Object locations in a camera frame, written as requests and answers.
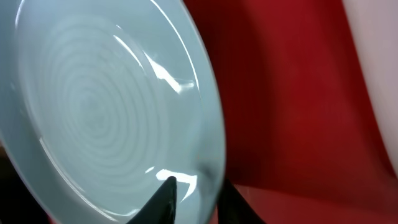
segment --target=light blue plate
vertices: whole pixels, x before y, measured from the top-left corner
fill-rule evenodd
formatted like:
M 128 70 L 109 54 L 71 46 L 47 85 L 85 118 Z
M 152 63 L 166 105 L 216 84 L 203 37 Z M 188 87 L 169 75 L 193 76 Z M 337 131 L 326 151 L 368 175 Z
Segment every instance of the light blue plate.
M 0 139 L 59 223 L 126 223 L 176 176 L 208 221 L 225 140 L 205 48 L 178 0 L 0 2 Z

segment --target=red fabric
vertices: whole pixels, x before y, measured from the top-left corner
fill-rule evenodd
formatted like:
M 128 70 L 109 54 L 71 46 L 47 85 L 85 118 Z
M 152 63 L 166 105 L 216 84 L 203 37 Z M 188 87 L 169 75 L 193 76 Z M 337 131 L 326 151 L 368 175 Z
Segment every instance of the red fabric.
M 228 178 L 235 184 L 398 213 L 397 179 L 341 1 L 185 3 L 220 90 Z M 266 199 L 280 203 L 277 197 Z M 259 212 L 271 220 L 283 213 L 267 209 Z M 355 213 L 339 217 L 349 219 L 350 214 Z

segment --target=red backdrop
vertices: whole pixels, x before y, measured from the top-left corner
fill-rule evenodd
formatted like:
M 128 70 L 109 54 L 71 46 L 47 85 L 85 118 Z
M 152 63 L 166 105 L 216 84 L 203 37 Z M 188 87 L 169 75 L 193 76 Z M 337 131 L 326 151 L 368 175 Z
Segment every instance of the red backdrop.
M 249 201 L 261 216 L 272 223 L 325 216 L 335 217 L 330 223 L 398 222 L 397 179 L 341 1 L 185 4 L 220 90 L 226 175 L 258 188 Z

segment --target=plate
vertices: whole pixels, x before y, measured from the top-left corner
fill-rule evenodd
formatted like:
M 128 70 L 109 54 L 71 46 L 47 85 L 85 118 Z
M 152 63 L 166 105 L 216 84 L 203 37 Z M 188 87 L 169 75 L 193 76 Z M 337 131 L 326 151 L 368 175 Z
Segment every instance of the plate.
M 176 223 L 220 189 L 220 98 L 176 0 L 1 3 L 0 138 L 60 223 L 126 223 L 169 176 Z

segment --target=concentric rings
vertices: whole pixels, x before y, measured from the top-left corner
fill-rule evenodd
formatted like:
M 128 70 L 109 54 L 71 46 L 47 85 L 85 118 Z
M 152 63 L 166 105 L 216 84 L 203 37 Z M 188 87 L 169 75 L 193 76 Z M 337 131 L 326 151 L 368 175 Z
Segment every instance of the concentric rings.
M 33 114 L 73 183 L 89 198 L 109 200 L 155 181 L 144 171 L 164 159 L 169 125 L 138 45 L 109 21 L 74 16 L 52 29 L 39 62 Z

